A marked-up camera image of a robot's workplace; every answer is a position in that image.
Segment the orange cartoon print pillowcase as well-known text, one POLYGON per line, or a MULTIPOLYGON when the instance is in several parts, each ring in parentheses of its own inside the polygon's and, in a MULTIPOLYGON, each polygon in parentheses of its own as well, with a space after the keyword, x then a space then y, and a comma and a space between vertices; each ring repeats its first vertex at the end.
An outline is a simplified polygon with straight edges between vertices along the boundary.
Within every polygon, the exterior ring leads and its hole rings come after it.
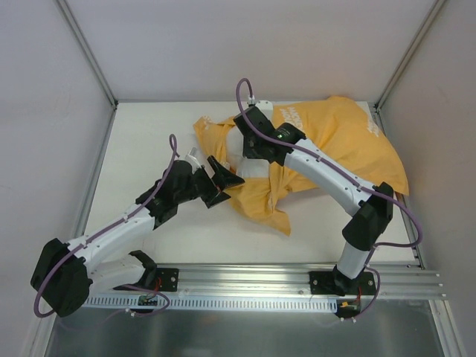
MULTIPOLYGON (((316 154, 310 161, 356 193, 367 181, 369 188, 386 183, 396 193, 409 194, 403 163, 370 116, 369 106, 340 96, 275 104, 271 122, 274 127, 288 123, 303 132, 316 154)), ((228 190, 231 207, 251 221, 290 235, 289 216, 278 202, 290 193, 315 189, 316 180, 278 163, 245 158, 243 136, 233 118, 214 122, 203 116, 193 130, 205 155, 245 181, 228 190)))

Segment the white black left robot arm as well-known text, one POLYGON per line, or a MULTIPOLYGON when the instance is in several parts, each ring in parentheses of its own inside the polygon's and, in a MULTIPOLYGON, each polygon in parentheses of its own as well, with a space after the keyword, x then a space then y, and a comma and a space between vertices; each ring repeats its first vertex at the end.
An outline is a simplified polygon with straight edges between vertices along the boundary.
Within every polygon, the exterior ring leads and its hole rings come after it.
POLYGON ((179 205, 201 199, 212 208, 230 199, 228 189, 245 182, 213 156, 207 161, 212 176, 192 155, 172 160, 163 176, 106 227, 67 242, 47 242, 30 279, 36 290, 34 314, 47 317, 39 310, 41 300, 52 313, 66 317, 98 292, 139 289, 157 294, 160 274, 153 258, 139 248, 141 239, 172 219, 179 205))

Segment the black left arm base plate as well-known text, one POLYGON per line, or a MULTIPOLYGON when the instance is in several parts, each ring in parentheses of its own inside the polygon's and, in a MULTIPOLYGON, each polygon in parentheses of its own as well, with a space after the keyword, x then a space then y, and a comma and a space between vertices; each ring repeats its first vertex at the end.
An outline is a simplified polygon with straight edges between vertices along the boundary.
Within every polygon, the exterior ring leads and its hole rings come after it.
POLYGON ((146 270, 144 276, 132 286, 142 290, 152 290, 155 292, 176 292, 179 281, 178 268, 156 268, 146 270))

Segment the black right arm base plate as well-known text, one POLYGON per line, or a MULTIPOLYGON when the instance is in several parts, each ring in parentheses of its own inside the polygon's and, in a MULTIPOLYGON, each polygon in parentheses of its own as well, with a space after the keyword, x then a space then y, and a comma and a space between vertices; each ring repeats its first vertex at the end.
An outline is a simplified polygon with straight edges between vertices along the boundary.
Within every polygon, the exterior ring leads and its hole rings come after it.
POLYGON ((356 279, 349 279, 335 271, 310 271, 309 288, 312 295, 363 295, 376 293, 376 281, 371 272, 361 272, 356 279))

